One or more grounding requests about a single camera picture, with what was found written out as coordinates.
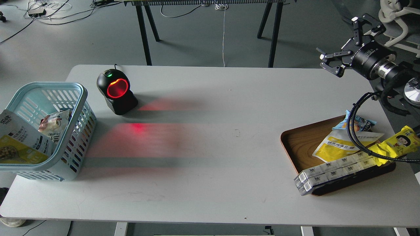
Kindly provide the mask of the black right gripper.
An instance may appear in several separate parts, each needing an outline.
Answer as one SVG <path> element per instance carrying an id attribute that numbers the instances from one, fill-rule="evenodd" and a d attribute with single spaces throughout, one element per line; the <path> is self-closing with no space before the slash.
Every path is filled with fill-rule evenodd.
<path id="1" fill-rule="evenodd" d="M 342 77 L 345 69 L 351 67 L 368 80 L 384 79 L 396 66 L 394 63 L 396 52 L 374 40 L 374 36 L 386 31 L 384 24 L 367 13 L 362 17 L 342 17 L 342 20 L 353 26 L 353 37 L 342 46 L 342 49 L 345 49 L 348 43 L 353 43 L 360 49 L 353 56 L 351 50 L 327 54 L 322 49 L 316 48 L 321 53 L 320 66 L 337 77 Z"/>

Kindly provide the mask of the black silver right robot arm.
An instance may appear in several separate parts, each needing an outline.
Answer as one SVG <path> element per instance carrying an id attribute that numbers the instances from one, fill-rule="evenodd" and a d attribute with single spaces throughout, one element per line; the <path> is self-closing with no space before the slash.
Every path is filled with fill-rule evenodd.
<path id="1" fill-rule="evenodd" d="M 321 53 L 320 66 L 337 77 L 342 77 L 347 67 L 368 80 L 382 79 L 383 90 L 380 102 L 389 111 L 407 116 L 409 111 L 392 106 L 388 98 L 397 94 L 404 96 L 404 86 L 419 80 L 419 73 L 408 63 L 396 64 L 396 53 L 375 41 L 374 36 L 386 30 L 384 25 L 369 14 L 348 19 L 353 25 L 351 37 L 339 52 Z"/>

